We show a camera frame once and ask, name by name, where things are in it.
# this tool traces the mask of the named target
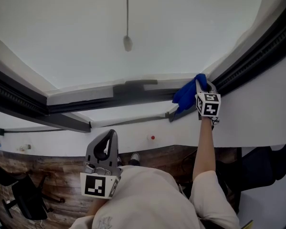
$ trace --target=white marker cube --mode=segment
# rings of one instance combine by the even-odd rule
[[[218,117],[221,98],[220,94],[197,93],[196,108],[201,116]]]
[[[80,173],[80,183],[82,195],[111,199],[119,179],[116,176],[102,176],[97,173]]]

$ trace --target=forearm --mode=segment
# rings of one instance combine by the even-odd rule
[[[86,216],[94,216],[96,212],[108,201],[108,199],[95,198]]]
[[[208,117],[202,117],[197,155],[192,180],[202,172],[216,169],[215,150],[212,136],[212,123]]]

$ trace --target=black chair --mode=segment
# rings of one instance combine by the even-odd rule
[[[6,212],[11,218],[12,215],[9,209],[16,204],[25,218],[31,220],[41,220],[47,219],[46,212],[48,213],[53,211],[52,208],[47,209],[42,198],[57,203],[64,203],[63,198],[57,200],[42,193],[42,188],[46,177],[47,175],[44,175],[39,186],[36,187],[28,174],[14,175],[6,172],[0,167],[0,183],[4,186],[9,186],[15,183],[12,186],[12,192],[15,199],[10,201],[8,204],[5,202],[5,200],[2,200]]]
[[[270,186],[286,175],[286,145],[277,151],[257,147],[230,164],[216,161],[216,171],[233,192]]]

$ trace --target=brown wood plank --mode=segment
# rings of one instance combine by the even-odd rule
[[[170,173],[177,182],[187,182],[192,173],[194,155],[190,155],[196,147],[189,146],[169,146],[152,150],[140,151],[141,165],[145,167],[157,168]],[[182,159],[190,155],[184,161],[181,169]],[[126,165],[130,160],[131,153],[121,154],[121,159]],[[236,148],[217,148],[216,158],[229,163],[236,160]],[[79,173],[83,170],[84,157],[48,157],[30,156],[14,154],[0,151],[0,166],[8,172],[21,173],[31,171],[30,177],[34,184],[38,186],[44,174],[46,178],[42,192],[50,197],[64,198],[65,203],[55,203],[44,199],[47,208],[54,211],[48,213],[48,219],[42,222],[45,229],[66,229],[79,217],[88,211],[93,199],[82,196],[80,190]],[[13,219],[7,215],[2,199],[13,200],[11,186],[0,185],[0,219],[7,228],[15,229],[35,229],[35,223],[41,221],[31,221],[26,219],[19,209],[11,209]],[[228,199],[233,203],[234,196],[229,193]]]

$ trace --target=white fabric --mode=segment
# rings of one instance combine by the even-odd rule
[[[204,229],[196,213],[226,229],[239,228],[215,172],[196,177],[188,200],[179,192],[174,178],[164,171],[132,166],[123,170],[112,200],[94,218],[77,219],[71,229]]]

